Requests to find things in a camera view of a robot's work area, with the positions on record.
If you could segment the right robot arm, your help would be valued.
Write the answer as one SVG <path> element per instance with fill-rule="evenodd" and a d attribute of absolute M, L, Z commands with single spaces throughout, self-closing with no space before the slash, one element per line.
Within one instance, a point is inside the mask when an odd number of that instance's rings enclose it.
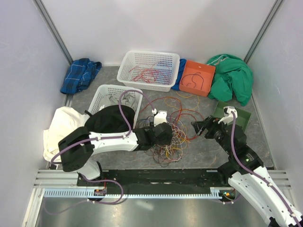
<path fill-rule="evenodd" d="M 214 139 L 228 154 L 228 162 L 217 169 L 220 185 L 239 192 L 269 227 L 303 225 L 303 214 L 281 192 L 260 157 L 247 145 L 241 126 L 236 122 L 225 124 L 211 115 L 191 124 L 198 136 Z"/>

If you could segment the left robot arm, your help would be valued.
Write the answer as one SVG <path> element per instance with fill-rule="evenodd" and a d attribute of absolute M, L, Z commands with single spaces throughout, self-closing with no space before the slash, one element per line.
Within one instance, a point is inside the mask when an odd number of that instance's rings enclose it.
<path fill-rule="evenodd" d="M 92 156 L 113 151 L 146 151 L 154 146 L 170 145 L 173 137 L 170 124 L 135 128 L 131 132 L 96 133 L 79 127 L 58 143 L 64 172 L 77 171 L 93 186 L 104 181 L 101 165 Z"/>

